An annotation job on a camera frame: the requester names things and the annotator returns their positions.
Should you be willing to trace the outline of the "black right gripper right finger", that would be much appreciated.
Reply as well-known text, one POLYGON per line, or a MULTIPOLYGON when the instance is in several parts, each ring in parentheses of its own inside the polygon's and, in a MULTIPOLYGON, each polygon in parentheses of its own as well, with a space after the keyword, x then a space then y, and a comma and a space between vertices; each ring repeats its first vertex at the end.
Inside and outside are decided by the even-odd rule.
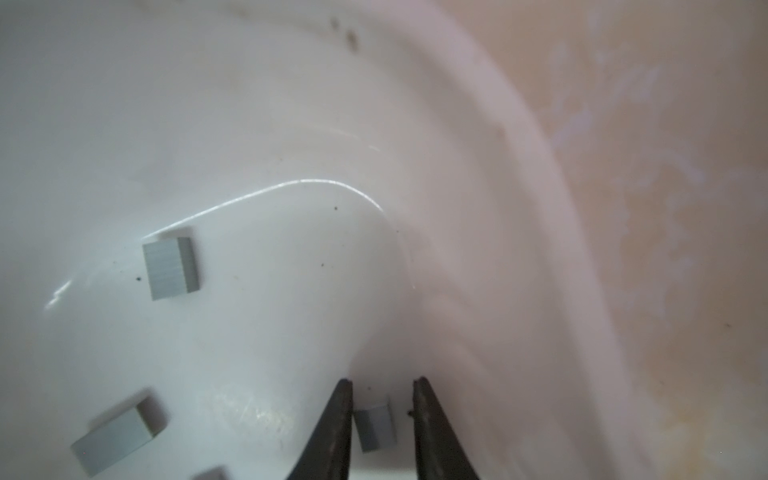
POLYGON ((477 472, 426 377, 413 382, 412 403, 417 478, 478 480, 477 472))

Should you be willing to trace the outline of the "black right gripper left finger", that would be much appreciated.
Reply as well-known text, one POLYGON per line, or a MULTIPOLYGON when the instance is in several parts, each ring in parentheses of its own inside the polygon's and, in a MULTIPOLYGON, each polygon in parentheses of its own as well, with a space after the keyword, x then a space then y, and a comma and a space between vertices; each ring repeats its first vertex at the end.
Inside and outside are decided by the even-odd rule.
POLYGON ((347 480, 350 470, 353 383, 336 384, 288 480, 347 480))

